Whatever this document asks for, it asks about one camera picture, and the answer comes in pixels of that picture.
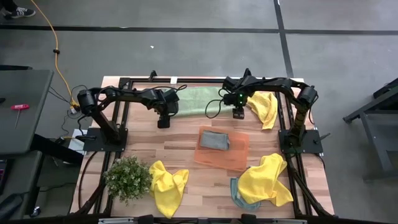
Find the green leaves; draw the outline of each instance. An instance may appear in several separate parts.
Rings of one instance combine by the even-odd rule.
[[[136,156],[117,159],[104,177],[110,196],[119,197],[126,205],[130,199],[139,199],[148,193],[152,182],[149,167]]]

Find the orange cable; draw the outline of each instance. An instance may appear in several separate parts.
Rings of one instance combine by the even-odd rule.
[[[33,5],[37,8],[37,10],[41,13],[41,15],[43,15],[44,19],[47,21],[47,23],[49,24],[49,26],[51,27],[52,32],[54,33],[54,37],[55,37],[55,50],[58,51],[58,37],[57,37],[57,33],[55,33],[54,28],[51,25],[51,22],[49,21],[49,19],[47,18],[47,16],[45,16],[45,14],[40,10],[40,8],[38,7],[38,5],[36,5],[36,3],[34,2],[34,0],[30,0]],[[55,52],[55,68],[57,69],[58,74],[60,75],[60,77],[62,78],[63,82],[65,83],[65,85],[67,86],[70,98],[71,98],[71,103],[72,105],[76,105],[78,106],[79,104],[73,99],[72,96],[72,92],[69,89],[69,84],[66,81],[66,79],[63,77],[60,69],[58,68],[58,53]]]

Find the orange tray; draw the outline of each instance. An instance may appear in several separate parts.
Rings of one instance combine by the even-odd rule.
[[[201,135],[205,130],[227,134],[229,138],[229,149],[227,151],[222,151],[200,146]],[[209,126],[201,126],[193,160],[197,163],[213,167],[245,171],[248,161],[248,150],[249,135]]]

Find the sneaker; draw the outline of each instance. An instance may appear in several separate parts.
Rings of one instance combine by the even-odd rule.
[[[30,16],[34,16],[36,14],[36,12],[34,10],[31,9],[25,9],[22,7],[18,7],[17,10],[13,11],[13,12],[8,12],[9,16],[13,19],[18,19],[20,17],[30,17]]]

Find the black floor stripe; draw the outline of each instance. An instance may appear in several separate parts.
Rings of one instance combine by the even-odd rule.
[[[0,24],[0,29],[51,30],[49,26]],[[192,27],[100,27],[54,26],[56,31],[87,32],[209,32],[247,34],[308,34],[308,35],[398,35],[398,30],[307,30],[307,29],[255,29],[255,28],[192,28]]]
[[[198,33],[243,33],[278,34],[279,29],[252,28],[181,28],[181,27],[92,27],[92,26],[54,26],[55,31],[92,32],[198,32]],[[12,30],[51,30],[49,26],[0,25],[0,29]]]
[[[285,34],[308,35],[398,35],[398,30],[305,30],[284,29]]]
[[[276,13],[276,20],[278,23],[278,28],[279,28],[279,30],[285,30],[282,13],[280,11],[279,0],[274,0],[274,6],[275,6],[275,13]],[[279,32],[279,37],[280,37],[280,44],[282,46],[282,54],[284,56],[284,61],[285,61],[286,75],[289,78],[293,78],[294,74],[293,74],[292,62],[290,61],[289,48],[287,47],[287,40],[286,40],[285,32]]]

